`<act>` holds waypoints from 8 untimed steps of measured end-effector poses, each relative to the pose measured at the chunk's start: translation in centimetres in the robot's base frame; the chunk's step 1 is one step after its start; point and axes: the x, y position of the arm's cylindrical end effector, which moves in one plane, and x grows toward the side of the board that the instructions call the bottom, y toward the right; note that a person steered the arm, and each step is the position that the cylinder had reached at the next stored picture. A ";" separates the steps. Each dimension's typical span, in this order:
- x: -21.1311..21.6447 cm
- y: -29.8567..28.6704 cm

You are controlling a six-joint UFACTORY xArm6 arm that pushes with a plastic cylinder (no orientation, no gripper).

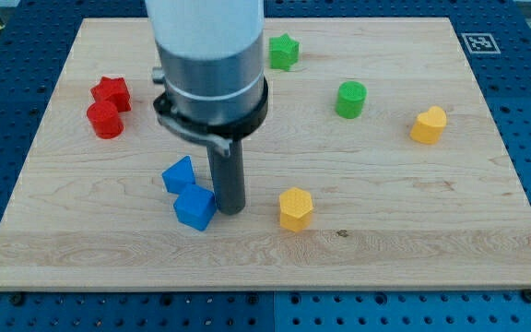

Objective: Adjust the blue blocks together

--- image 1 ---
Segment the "black clamp ring mount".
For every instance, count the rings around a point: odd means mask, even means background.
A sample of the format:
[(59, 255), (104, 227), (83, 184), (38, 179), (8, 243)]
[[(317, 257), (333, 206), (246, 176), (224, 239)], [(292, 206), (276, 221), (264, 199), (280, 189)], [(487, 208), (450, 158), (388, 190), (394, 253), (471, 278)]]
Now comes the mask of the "black clamp ring mount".
[(268, 111), (268, 84), (262, 77), (263, 90), (259, 102), (246, 115), (225, 124), (206, 124), (181, 115), (167, 93), (153, 101), (160, 125), (180, 138), (196, 145), (212, 148), (224, 158), (231, 155), (232, 145), (252, 134), (265, 120)]

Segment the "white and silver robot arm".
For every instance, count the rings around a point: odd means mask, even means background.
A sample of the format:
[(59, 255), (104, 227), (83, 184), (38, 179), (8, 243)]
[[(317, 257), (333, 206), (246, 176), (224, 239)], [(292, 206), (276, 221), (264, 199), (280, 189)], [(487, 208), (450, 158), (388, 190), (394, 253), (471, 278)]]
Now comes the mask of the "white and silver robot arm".
[(245, 207), (242, 140), (268, 111), (261, 0), (146, 0), (163, 86), (153, 107), (159, 123), (206, 147), (216, 205)]

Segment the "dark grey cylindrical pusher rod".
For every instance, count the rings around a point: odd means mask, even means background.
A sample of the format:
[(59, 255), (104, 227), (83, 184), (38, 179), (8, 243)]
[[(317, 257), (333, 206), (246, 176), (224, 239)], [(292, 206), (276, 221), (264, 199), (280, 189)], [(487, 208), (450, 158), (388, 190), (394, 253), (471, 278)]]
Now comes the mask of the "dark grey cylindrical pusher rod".
[(241, 140), (232, 142), (229, 157), (223, 157), (213, 148), (207, 149), (207, 157), (218, 210), (226, 215), (241, 212), (245, 207)]

